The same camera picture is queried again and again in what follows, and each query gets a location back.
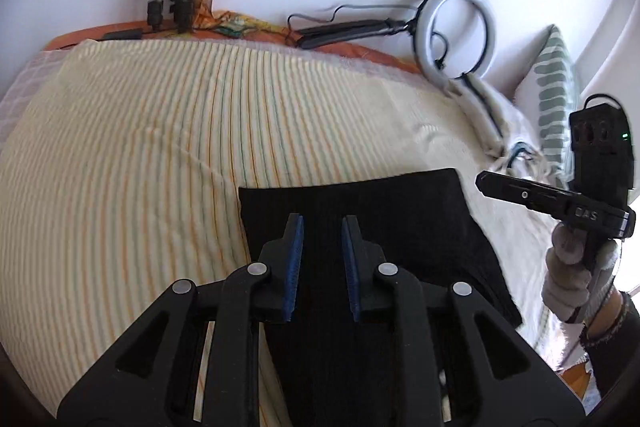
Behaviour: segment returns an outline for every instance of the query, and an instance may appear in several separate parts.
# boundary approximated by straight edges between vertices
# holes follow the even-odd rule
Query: pillow
[[[562,188],[574,175],[569,114],[577,107],[577,90],[574,65],[560,30],[551,26],[545,45],[516,89],[514,103],[540,138],[549,181]]]

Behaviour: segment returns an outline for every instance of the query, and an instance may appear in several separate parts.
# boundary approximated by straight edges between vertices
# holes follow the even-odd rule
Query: blue gripper pad
[[[353,251],[353,241],[347,218],[342,218],[342,257],[344,260],[344,272],[347,277],[347,293],[349,294],[349,308],[353,315],[353,320],[360,320],[360,280],[358,277],[358,266]]]
[[[293,240],[290,243],[287,256],[286,276],[284,281],[284,296],[282,299],[282,315],[285,322],[291,320],[291,315],[296,307],[296,294],[298,293],[298,277],[300,275],[300,262],[302,260],[302,244],[305,237],[304,218],[297,216],[296,229]]]

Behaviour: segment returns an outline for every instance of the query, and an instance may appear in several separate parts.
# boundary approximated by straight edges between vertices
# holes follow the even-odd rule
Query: black cable
[[[598,309],[596,310],[593,317],[591,317],[591,320],[589,321],[589,325],[584,325],[587,331],[589,331],[589,328],[593,326],[593,322],[595,321],[596,317],[602,311],[602,309],[604,308],[604,305],[609,301],[611,289],[613,288],[613,283],[616,280],[616,277],[618,276],[618,272],[620,271],[621,265],[622,265],[622,244],[620,244],[620,257],[618,260],[618,269],[616,270],[615,275],[612,277],[611,282],[609,283],[609,288],[607,288],[607,292],[604,294],[604,297],[602,298],[602,301],[600,302]],[[562,359],[562,362],[559,363],[559,367],[562,367],[564,363],[567,360],[569,360],[569,357],[573,354],[573,352],[575,351],[575,348],[578,347],[578,344],[580,344],[580,336],[578,336],[578,340],[574,342],[574,345],[572,346],[572,348],[569,351],[567,351],[567,354],[564,356],[564,359]]]
[[[622,104],[617,99],[615,99],[610,94],[605,94],[603,92],[597,92],[595,94],[588,96],[587,100],[584,101],[583,109],[586,109],[589,102],[591,102],[591,100],[595,100],[596,98],[606,98],[607,100],[611,100],[612,102],[615,102],[618,104],[618,107],[622,110],[622,112],[625,112],[625,110],[622,107]]]
[[[447,58],[447,54],[449,53],[449,40],[442,33],[437,32],[436,30],[431,32],[431,37],[433,38],[434,36],[440,37],[440,39],[444,43],[444,51],[442,52],[442,57],[436,60],[436,66],[438,67],[438,69],[443,70],[444,59]]]
[[[153,34],[156,34],[156,33],[170,32],[172,30],[174,30],[174,28],[164,28],[164,29],[159,29],[159,30],[146,31],[146,32],[142,32],[140,34],[141,35],[153,35]],[[105,41],[117,40],[117,39],[105,39],[105,40],[102,40],[102,38],[100,38],[100,39],[94,39],[94,40],[105,42]],[[57,50],[66,50],[66,49],[69,49],[69,48],[74,48],[78,44],[80,44],[80,42],[74,42],[73,44],[67,44],[66,46],[60,46],[59,48],[56,48],[56,49]]]
[[[225,37],[228,37],[229,39],[235,39],[235,40],[242,40],[242,38],[240,37],[233,37],[233,36],[229,36],[229,35],[225,35],[223,32],[219,32],[216,31],[219,28],[219,26],[213,26],[211,28],[192,28],[194,31],[201,31],[201,32],[211,32],[211,33],[217,33],[218,35],[222,35]],[[267,30],[264,28],[258,28],[257,26],[243,26],[242,29],[244,30],[256,30],[256,31],[261,31],[261,32],[265,32],[265,33],[270,33],[272,35],[278,35],[278,36],[283,36],[282,32],[279,31],[274,31],[274,30]],[[284,35],[284,39],[285,39],[285,44],[287,44],[287,39],[289,39],[289,34]],[[293,47],[293,45],[295,45],[295,41],[291,41],[291,45]]]
[[[411,6],[410,4],[341,4],[334,10],[334,13],[331,15],[330,19],[319,19],[310,15],[305,15],[303,13],[292,13],[291,15],[289,15],[289,17],[287,17],[287,26],[289,27],[289,33],[293,32],[293,28],[291,27],[291,19],[293,18],[315,22],[318,24],[329,24],[335,21],[335,16],[337,15],[337,13],[345,8],[350,10],[372,10],[376,8],[389,8],[418,11],[417,6]]]

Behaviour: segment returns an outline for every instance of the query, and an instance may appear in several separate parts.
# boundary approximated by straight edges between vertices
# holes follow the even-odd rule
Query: bed
[[[219,280],[245,263],[236,197],[241,186],[335,183],[455,167],[522,313],[520,334],[551,366],[559,362],[564,346],[559,324],[540,299],[543,257],[555,223],[478,193],[474,178],[488,160],[457,106],[428,86],[414,66],[360,46],[299,52],[283,47],[282,29],[266,23],[249,28],[250,19],[226,12],[201,12],[196,20],[207,29],[240,21],[247,31],[241,32],[242,41],[203,31],[190,41],[159,34],[142,42],[87,41],[72,50],[46,51],[0,102],[0,341],[50,413],[55,415],[73,383],[175,279]],[[52,48],[71,47],[81,38]],[[123,61],[126,68],[119,69]],[[276,69],[265,68],[267,62]],[[172,66],[180,63],[204,66]],[[224,75],[207,70],[221,64]],[[291,81],[293,71],[304,81]],[[319,71],[330,81],[319,82]],[[227,84],[236,88],[224,91]],[[216,86],[224,94],[216,95]],[[157,96],[143,96],[143,89]],[[165,100],[162,92],[176,95]],[[183,132],[179,119],[187,113],[193,118],[190,131]],[[205,153],[198,148],[212,143],[214,128],[218,151]],[[280,132],[294,129],[306,136],[286,139]],[[271,152],[274,142],[280,143],[278,153]],[[154,215],[136,206],[137,188],[155,189],[139,183],[142,157],[135,150],[154,158],[161,166],[158,176],[170,180],[158,184],[166,190],[154,193],[156,208],[175,208],[178,214]],[[323,164],[321,155],[332,162]],[[175,187],[211,195],[194,203],[204,217],[196,219],[191,206],[184,209],[191,216],[187,221],[194,222],[191,229],[180,224],[182,199]],[[104,220],[98,230],[104,237],[96,244],[89,239],[93,231],[83,206],[92,198],[100,202]],[[34,214],[26,214],[28,209]],[[222,209],[228,230],[208,236],[206,223],[220,222]],[[25,219],[29,215],[40,229]],[[53,221],[47,225],[49,217]],[[145,222],[164,228],[142,256],[129,231]],[[78,226],[76,237],[47,231],[70,224]],[[145,267],[151,250],[152,266]],[[100,277],[89,280],[91,274]],[[267,356],[260,386],[263,396],[271,396],[261,400],[261,423],[286,425]]]

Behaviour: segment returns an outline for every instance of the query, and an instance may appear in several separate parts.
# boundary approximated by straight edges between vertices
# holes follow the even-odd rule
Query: bracelet
[[[589,328],[588,327],[584,328],[582,330],[582,333],[580,334],[580,343],[582,344],[582,347],[586,349],[588,347],[594,347],[599,344],[608,343],[615,336],[615,334],[618,333],[618,331],[622,327],[622,324],[625,322],[626,314],[629,311],[629,302],[630,302],[630,298],[627,293],[620,292],[620,295],[622,295],[622,308],[620,309],[620,313],[618,314],[616,321],[606,331],[606,333],[604,333],[597,339],[588,339],[587,331],[589,330]]]

